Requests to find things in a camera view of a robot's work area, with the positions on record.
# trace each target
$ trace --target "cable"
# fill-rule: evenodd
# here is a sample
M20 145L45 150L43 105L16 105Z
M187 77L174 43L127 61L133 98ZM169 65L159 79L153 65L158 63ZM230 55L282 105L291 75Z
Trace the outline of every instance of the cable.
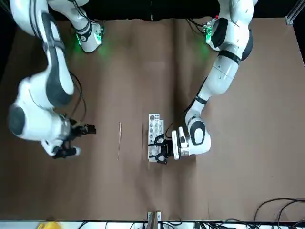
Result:
M77 107L79 106L79 104L80 104L80 98L81 98L82 101L83 101L83 103L84 103L84 113L83 113L83 115L82 115L82 117L81 117L81 119L80 119L80 122L83 122L83 120L85 119L86 114L87 114L87 104L86 104L86 101L85 101L85 99L84 99L84 97L83 97L83 94L82 94L82 85L81 85L80 80L76 77L75 74L73 74L71 71L69 71L69 73L70 73L70 75L72 75L72 76L75 78L75 80L77 81L77 83L78 83L79 86L80 86L80 88L78 88L78 86L77 86L77 85L75 84L75 82L73 81L73 83L74 83L76 89L77 89L78 92L80 93L80 97L79 97L78 101L77 101L76 104L75 104L75 107L74 107L74 109L73 109L73 111L72 111L72 113L71 113L71 115L70 115L70 118L74 115L74 113L75 113Z
M200 34L204 35L203 31L200 28L203 28L203 25L196 23L193 19L186 19L186 21L189 23L189 25L191 26L191 23L193 25L195 25L196 29L199 31Z
M9 6L7 5L7 2L0 0L0 6L3 8L3 10L9 15L10 18L12 17L11 11Z
M86 223L88 223L88 221L84 221L84 222L79 226L78 229L81 229Z
M300 223L304 223L305 222L305 219L304 220L301 220L301 221L298 221L297 223L295 223L294 225L292 225L292 228L295 228L296 225L300 224Z
M170 225L172 225L172 226L179 226L179 225L181 225L182 224L182 221L180 220L180 223L177 223L177 224L175 224L175 223L171 223L171 222L167 222L167 223L169 223Z
M73 1L73 4L75 6L75 8L77 9L78 13L83 16L84 18L86 18L87 20L89 20L90 22L93 22L93 23L97 23L99 21L102 21L102 20L91 20L90 18L88 18L81 10L81 8L79 7L79 5L77 4L76 0Z
M182 115L184 115L184 113L185 113L186 111L188 111L188 110L191 108L191 106L193 105L194 101L195 101L195 98L192 100L191 104L190 104L187 108L185 108L185 110L179 115L179 119L181 118ZM167 135L167 132L169 131L170 127L171 127L174 123L175 123L175 121L173 121L173 122L167 127L167 129L166 129L166 131L165 131L165 137L167 137L168 139L171 139L171 138L172 138L172 137L169 137L169 136Z
M161 227L164 228L163 224L165 224L168 228L170 227L171 229L175 229L172 225L168 224L168 223L163 223L161 222Z
M189 24L189 26L190 26L190 28L191 28L191 30L192 30L194 35L201 35L202 34L202 33L197 32L196 30L194 30L194 28L192 27L191 22L188 19L185 19L185 20Z
M194 21L194 19L192 19L192 18L188 18L188 20L189 20L191 23L193 23L194 25L196 25L196 26L203 27L202 24L196 23L196 22Z
M254 217L253 217L253 223L256 221L257 213L258 213L259 209L260 209L263 205L265 205L265 204L267 204L267 203L270 203L270 202L273 202L273 201L278 201L278 200L290 200L290 201L305 203L305 199L295 199L295 198L275 198L275 199L267 200L267 201L261 203L261 204L258 206L258 208L257 208L257 210L256 210L256 212L255 212L255 214L254 214Z
M130 228L129 229L132 229L132 227L133 227L133 225L134 225L135 223L133 223L131 226L130 226Z

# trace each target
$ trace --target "black cable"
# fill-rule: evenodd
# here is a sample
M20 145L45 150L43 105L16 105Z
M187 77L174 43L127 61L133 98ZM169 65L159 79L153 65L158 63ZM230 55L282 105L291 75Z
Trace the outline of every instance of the black cable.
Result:
M278 201L278 200L290 200L290 201L296 201L296 202L305 203L305 199L296 199L296 198L275 198L275 199L267 200L267 201L261 203L261 204L258 206L258 208L257 208L257 210L256 210L256 212L255 212L255 214L254 214L254 217L253 217L253 223L255 223L256 217L257 217L257 213L258 213L259 209L260 209L263 205L265 205L265 204L267 204L267 203L270 203L270 202Z
M134 225L135 223L133 223L131 226L130 226L130 228L129 229L132 229L132 227L133 227L133 225Z
M167 227L170 227L170 228L172 228L172 229L175 229L172 225L170 225L170 224L168 224L168 223L163 223L163 222L161 222L162 227L163 227L163 224L165 224Z
M81 8L79 7L79 5L77 4L76 0L73 1L73 4L74 4L75 8L77 9L78 13L79 13L82 17L86 18L88 21L93 22L93 23L97 23L97 22L99 22L99 21L102 21L102 20L96 20L96 21L95 21L95 20L91 20L90 18L88 18L88 17L82 12L82 10L81 10Z
M80 80L77 78L77 76L76 76L75 74L73 74L71 71L69 71L69 73L70 73L70 75L72 75L72 76L75 78L75 80L77 81L77 83L78 83L79 86L80 86L80 88L78 88L78 86L73 82L74 85L76 86L76 89L77 89L78 92L80 93L80 98L82 98L82 101L83 101L83 103L84 103L84 113L83 113L83 115L82 115L82 117L81 117L81 119L80 119L80 122L83 122L83 120L85 119L86 114L87 114L87 104L86 104L86 101L85 101L85 99L84 99L84 97L83 97L83 94L82 94L82 85L81 85ZM72 116L74 115L74 112L76 111L78 105L80 104L79 102L80 102L80 100L78 100L77 103L75 104L75 107L74 107L73 112L71 113L71 116L70 116L70 117L72 117Z
M304 220L301 220L301 221L298 221L297 223L295 223L294 225L292 225L292 228L295 228L296 225L300 224L300 223L304 223L305 222L305 219Z
M189 24L189 26L190 26L194 35L201 35L202 34L201 32L197 32L196 30L194 30L194 28L192 27L191 22L188 19L186 19L186 22Z
M219 226L222 226L224 223L227 223L228 221L236 221L236 222L239 222L240 224L244 224L246 226L249 226L251 229L259 229L259 227L255 224L249 224L249 223L246 223L246 222L243 222L243 221L240 221L238 219L235 219L235 218L229 218L227 220L225 220L224 222L222 222Z
M88 223L88 221L84 221L84 222L78 227L78 229L81 229L86 223Z
M187 108L185 108L185 110L179 115L179 119L181 118L182 115L184 115L185 112L187 112L187 111L190 109L190 107L193 105L194 101L195 101L195 98L192 100L191 104L190 104ZM173 122L167 127L167 129L166 129L166 131L165 131L165 137L167 137L168 139L171 139L171 137L169 137L169 136L167 135L167 132L169 131L170 127L171 127L174 123L175 123L175 121L173 121Z
M168 222L169 224L171 224L172 226L179 226L179 225L181 225L182 224L182 221L180 220L180 222L179 223L171 223L171 222Z
M196 23L196 22L194 21L194 19L192 19L192 18L188 18L188 20L189 20L191 23L193 23L195 26L203 27L202 24Z

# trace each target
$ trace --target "brown mat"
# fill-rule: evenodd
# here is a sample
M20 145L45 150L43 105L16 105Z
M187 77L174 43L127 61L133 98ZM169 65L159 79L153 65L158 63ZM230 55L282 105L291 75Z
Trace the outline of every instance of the brown mat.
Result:
M70 24L60 28L67 64L83 85L85 121L98 133L75 141L79 157L53 160L39 143L8 131L19 81L46 67L41 43L18 31L0 88L0 219L144 220L160 210L163 220L250 220L265 200L305 197L305 69L284 19L253 20L250 57L202 115L210 152L166 166L147 162L148 113L160 113L166 126L177 118L217 53L184 20L107 22L104 46L91 54ZM77 96L61 110L70 113ZM275 220L283 204L266 206L258 220ZM283 220L299 220L301 207Z

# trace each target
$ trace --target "black wire bundle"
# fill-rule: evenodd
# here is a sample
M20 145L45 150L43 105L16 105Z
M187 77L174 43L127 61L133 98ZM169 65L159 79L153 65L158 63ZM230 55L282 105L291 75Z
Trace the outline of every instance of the black wire bundle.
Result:
M189 24L189 26L194 34L203 35L203 30L201 30L203 28L202 24L198 24L197 22L194 21L194 19L191 19L191 18L187 18L186 21Z
M77 4L76 0L73 1L73 4L74 4L75 8L77 9L78 13L79 13L82 17L86 18L88 21L93 22L93 23L97 23L97 22L99 22L99 21L102 21L102 20L91 20L90 18L88 18L88 17L82 12L82 10L81 10L81 8L79 7L79 5Z
M282 209L279 211L279 214L278 214L278 216L277 216L277 227L278 227L278 228L280 227L281 215L282 215L282 213L283 213L283 211L285 210L286 207L288 207L289 205L292 205L292 204L294 204L294 203L305 203L305 199L296 199L296 198L275 198L275 199L267 200L267 201L261 203L261 204L258 206L258 208L257 208L257 210L256 210L256 212L255 212L255 214L254 214L253 224L254 224L255 221L256 221L256 218L257 218L257 214L258 214L259 209L260 209L263 205L265 205L265 204L267 204L267 203L274 202L274 201L280 201L280 200L289 200L290 202L286 203L286 204L282 207ZM301 221L299 221L299 222L296 222L292 227L294 228L296 225L298 225L298 224L300 224L300 223L303 223L303 222L304 222L304 220L301 220Z
M77 86L77 84L76 84L74 81L73 81L73 83L74 83L76 89L78 90L78 92L79 92L79 94L80 94L80 96L79 96L79 98L77 99L77 102L76 102L76 104L75 104L75 106L74 106L74 109L73 109L73 111L71 112L70 118L73 117L75 111L77 110L77 108L78 108L78 106L79 106L79 104L80 104L80 102L81 102L81 100L82 100L83 103L84 103L84 113L83 113L83 115L82 115L82 117L81 117L81 119L80 119L80 122L83 122L83 120L85 119L86 114L87 114L87 104L86 104L86 101L85 101L85 99L84 99L84 97L83 97L83 95L82 95L82 85L81 85L80 80L76 77L75 74L73 74L71 71L69 71L69 73L70 73L70 75L73 76L74 79L77 81L79 87Z

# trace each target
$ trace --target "metal rod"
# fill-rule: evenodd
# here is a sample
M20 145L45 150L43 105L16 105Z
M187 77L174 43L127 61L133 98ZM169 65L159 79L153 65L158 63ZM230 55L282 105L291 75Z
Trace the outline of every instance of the metal rod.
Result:
M285 16L287 25L292 25L294 19L298 16L298 14L302 11L305 6L305 0L299 0L289 11L287 16Z
M122 123L119 123L119 149L118 149L118 159L120 157L120 144L121 144L121 137L122 137Z

